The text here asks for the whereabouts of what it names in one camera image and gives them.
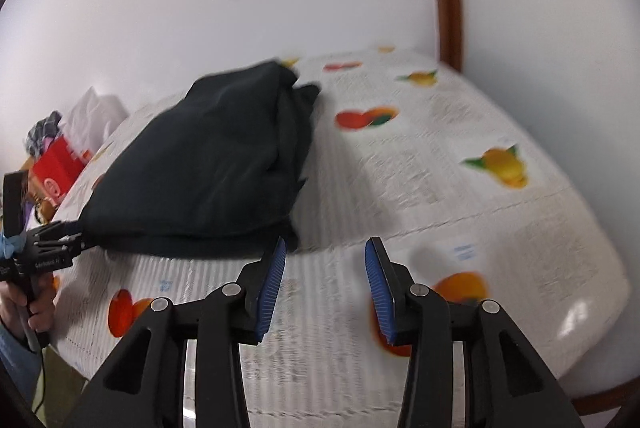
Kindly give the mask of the person's left hand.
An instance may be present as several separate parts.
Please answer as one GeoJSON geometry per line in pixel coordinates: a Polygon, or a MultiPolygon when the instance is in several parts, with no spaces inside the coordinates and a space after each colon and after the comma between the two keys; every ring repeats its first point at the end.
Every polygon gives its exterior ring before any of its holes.
{"type": "Polygon", "coordinates": [[[21,323],[20,311],[28,309],[28,325],[37,333],[48,332],[54,324],[56,288],[54,275],[44,273],[38,279],[37,297],[28,303],[24,292],[12,283],[2,281],[1,292],[1,321],[6,329],[19,341],[26,338],[24,327],[21,323]]]}

